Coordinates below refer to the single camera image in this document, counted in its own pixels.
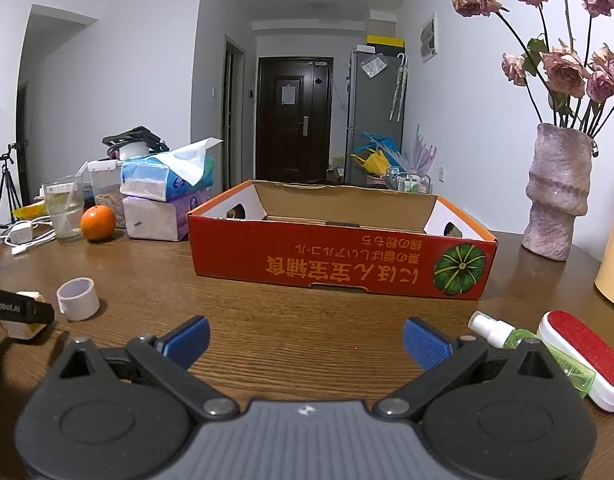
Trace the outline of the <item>white cube container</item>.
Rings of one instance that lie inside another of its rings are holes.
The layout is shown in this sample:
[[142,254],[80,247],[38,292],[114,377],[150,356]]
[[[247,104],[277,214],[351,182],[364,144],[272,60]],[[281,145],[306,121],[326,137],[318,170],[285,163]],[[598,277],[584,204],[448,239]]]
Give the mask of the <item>white cube container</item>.
[[[44,297],[40,294],[40,292],[28,292],[28,290],[21,290],[18,292],[18,294],[29,297],[33,300],[38,300],[41,302],[44,301]],[[31,340],[45,329],[46,324],[25,324],[11,321],[0,321],[0,326],[5,335],[12,339]]]

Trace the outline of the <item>green spray bottle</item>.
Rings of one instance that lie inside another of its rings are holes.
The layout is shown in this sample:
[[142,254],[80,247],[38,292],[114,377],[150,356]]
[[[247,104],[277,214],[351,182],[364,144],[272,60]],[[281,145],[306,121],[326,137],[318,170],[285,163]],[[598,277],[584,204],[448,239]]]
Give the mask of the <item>green spray bottle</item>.
[[[507,322],[492,318],[484,312],[476,311],[467,323],[468,328],[482,336],[490,346],[497,349],[517,349],[524,341],[538,340],[537,334],[523,328],[516,328]],[[548,350],[552,360],[567,376],[569,382],[577,393],[584,398],[590,391],[595,378],[595,372],[589,367],[568,356],[564,351],[558,350],[552,344],[540,341],[539,346]],[[523,366],[518,370],[522,375],[551,378],[549,367],[544,366],[542,354],[534,356],[526,354]]]

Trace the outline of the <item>small white cup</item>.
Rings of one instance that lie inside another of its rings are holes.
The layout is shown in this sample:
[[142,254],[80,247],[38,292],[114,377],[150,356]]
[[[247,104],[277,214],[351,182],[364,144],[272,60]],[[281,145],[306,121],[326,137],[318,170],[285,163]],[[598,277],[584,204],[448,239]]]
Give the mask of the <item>small white cup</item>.
[[70,322],[81,322],[98,313],[100,300],[92,278],[73,278],[56,291],[58,310]]

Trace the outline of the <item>red white lint brush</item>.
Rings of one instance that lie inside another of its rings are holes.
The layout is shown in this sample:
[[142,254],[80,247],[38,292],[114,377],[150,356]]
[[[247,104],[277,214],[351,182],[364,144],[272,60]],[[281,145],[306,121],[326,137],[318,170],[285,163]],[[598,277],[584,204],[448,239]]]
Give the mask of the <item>red white lint brush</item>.
[[537,335],[594,371],[588,397],[601,410],[614,413],[614,349],[576,316],[564,311],[546,312]]

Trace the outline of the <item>yellow packet on table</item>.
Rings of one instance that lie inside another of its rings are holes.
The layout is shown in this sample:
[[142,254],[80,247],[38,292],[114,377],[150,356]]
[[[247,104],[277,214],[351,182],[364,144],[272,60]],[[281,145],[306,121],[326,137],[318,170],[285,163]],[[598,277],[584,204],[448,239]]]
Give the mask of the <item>yellow packet on table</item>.
[[45,202],[33,203],[28,206],[17,208],[13,211],[14,218],[18,221],[30,221],[46,215]]

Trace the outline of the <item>red cardboard box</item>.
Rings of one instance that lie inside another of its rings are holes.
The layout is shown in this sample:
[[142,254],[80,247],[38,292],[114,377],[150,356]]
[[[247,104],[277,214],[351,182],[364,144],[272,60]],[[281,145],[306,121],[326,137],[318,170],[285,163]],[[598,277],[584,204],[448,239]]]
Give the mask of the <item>red cardboard box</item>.
[[188,213],[208,278],[476,300],[496,237],[435,195],[249,180]]

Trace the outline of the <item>orange fruit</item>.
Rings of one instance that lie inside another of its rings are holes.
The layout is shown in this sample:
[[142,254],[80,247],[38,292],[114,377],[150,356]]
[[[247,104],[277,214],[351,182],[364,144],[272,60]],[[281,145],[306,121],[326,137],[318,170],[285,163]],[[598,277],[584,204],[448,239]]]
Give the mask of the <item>orange fruit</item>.
[[107,240],[116,230],[115,214],[109,206],[93,206],[83,213],[80,230],[88,242]]

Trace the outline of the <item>clear glass with straw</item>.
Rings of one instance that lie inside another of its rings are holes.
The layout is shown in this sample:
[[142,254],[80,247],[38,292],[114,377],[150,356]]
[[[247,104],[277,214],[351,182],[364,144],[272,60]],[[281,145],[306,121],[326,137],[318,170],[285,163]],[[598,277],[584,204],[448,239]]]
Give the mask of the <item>clear glass with straw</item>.
[[62,177],[42,185],[42,191],[56,238],[58,240],[79,238],[84,211],[82,177]]

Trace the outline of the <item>purple tissue pack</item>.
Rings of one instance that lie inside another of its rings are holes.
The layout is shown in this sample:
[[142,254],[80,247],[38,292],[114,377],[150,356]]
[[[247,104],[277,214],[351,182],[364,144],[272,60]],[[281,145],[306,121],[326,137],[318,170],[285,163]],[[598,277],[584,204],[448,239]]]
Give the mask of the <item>purple tissue pack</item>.
[[188,213],[207,199],[206,188],[167,203],[126,196],[122,204],[128,237],[137,240],[180,242],[188,235]]

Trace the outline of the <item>clear food storage container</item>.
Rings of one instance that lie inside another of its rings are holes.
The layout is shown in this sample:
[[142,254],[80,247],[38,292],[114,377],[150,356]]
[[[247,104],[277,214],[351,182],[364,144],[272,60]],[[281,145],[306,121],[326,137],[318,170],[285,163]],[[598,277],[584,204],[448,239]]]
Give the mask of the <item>clear food storage container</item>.
[[124,229],[124,196],[120,192],[121,162],[117,159],[94,160],[88,163],[95,205],[110,208],[116,220],[116,227]]

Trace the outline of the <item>blue tissue pack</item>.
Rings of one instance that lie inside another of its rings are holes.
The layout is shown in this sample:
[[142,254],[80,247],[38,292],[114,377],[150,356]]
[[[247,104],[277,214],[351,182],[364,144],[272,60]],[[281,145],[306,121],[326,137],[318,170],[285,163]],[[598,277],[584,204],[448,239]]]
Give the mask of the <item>blue tissue pack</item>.
[[167,203],[211,188],[215,161],[207,152],[221,143],[220,139],[207,138],[173,151],[129,158],[121,166],[120,192]]

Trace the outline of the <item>purple feather decoration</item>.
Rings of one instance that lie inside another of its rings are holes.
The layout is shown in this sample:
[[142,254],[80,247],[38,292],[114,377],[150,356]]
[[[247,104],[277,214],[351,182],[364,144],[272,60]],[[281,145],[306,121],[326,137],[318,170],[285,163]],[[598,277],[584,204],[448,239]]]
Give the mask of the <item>purple feather decoration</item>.
[[411,169],[414,174],[425,177],[429,174],[430,168],[437,156],[438,148],[435,145],[427,144],[421,135],[421,125],[416,126],[415,139],[412,151]]

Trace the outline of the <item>yellow bag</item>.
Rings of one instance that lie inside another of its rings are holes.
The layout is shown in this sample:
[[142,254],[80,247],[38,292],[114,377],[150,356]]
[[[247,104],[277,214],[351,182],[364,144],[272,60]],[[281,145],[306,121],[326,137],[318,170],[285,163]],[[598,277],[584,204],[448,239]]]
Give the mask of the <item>yellow bag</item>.
[[376,178],[385,177],[390,167],[390,161],[382,150],[369,150],[369,155],[365,158],[356,153],[350,154],[349,157],[365,174]]

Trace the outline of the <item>pink textured vase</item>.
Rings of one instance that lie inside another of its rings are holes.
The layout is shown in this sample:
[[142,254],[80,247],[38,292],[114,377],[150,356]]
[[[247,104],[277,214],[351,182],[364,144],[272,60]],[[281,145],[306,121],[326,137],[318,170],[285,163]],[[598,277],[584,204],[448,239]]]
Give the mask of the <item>pink textured vase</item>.
[[592,140],[586,134],[538,125],[526,186],[531,207],[523,248],[553,261],[567,259],[575,220],[588,211],[591,169]]

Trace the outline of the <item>black gripper on container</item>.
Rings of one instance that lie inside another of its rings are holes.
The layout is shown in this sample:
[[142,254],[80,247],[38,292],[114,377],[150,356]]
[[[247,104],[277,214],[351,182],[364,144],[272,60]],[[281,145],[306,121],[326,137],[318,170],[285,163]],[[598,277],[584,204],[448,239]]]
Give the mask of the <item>black gripper on container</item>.
[[113,136],[104,136],[102,143],[107,148],[107,157],[117,160],[169,151],[166,142],[144,126],[137,126]]

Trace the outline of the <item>dark entrance door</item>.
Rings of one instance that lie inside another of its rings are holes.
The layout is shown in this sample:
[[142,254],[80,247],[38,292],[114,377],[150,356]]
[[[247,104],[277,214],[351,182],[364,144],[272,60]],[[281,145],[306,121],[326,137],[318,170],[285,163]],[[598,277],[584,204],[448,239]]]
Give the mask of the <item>dark entrance door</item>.
[[333,60],[258,60],[256,178],[322,183],[330,156]]

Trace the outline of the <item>grey refrigerator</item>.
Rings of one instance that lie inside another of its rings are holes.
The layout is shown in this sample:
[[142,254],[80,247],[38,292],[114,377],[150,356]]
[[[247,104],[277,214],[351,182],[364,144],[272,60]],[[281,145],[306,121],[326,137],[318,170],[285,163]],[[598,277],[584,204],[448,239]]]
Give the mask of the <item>grey refrigerator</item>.
[[403,119],[398,119],[399,104],[392,112],[402,56],[353,50],[350,54],[348,113],[345,152],[345,177],[348,185],[365,186],[361,167],[350,157],[370,143],[365,133],[392,140],[397,151],[402,147]]

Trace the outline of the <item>dried pink roses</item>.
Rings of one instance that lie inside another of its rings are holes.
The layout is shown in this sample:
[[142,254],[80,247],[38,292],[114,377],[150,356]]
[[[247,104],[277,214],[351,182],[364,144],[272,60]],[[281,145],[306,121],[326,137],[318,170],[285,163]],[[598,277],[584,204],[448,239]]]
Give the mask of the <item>dried pink roses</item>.
[[501,56],[506,79],[528,90],[530,77],[546,89],[553,123],[573,128],[595,139],[614,112],[614,49],[591,47],[593,22],[609,18],[614,0],[563,0],[566,38],[549,36],[544,7],[551,0],[517,0],[536,9],[541,32],[523,40],[505,16],[499,0],[450,0],[462,18],[498,18],[518,41],[522,52]]

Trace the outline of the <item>yellow black box on fridge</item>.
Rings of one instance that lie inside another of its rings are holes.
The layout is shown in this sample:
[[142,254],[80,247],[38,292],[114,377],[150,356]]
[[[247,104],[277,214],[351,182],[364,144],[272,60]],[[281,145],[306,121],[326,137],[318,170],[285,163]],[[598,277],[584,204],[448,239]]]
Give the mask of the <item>yellow black box on fridge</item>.
[[368,35],[365,41],[368,46],[375,48],[376,53],[383,53],[387,56],[397,56],[399,53],[406,52],[406,44],[400,38]]

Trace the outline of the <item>wall electrical panel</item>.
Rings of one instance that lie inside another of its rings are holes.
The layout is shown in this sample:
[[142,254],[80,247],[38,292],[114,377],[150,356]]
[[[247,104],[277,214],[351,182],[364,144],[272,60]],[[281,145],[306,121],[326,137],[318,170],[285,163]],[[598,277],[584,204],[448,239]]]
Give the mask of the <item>wall electrical panel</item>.
[[437,15],[434,14],[423,26],[420,33],[420,55],[426,63],[438,53]]

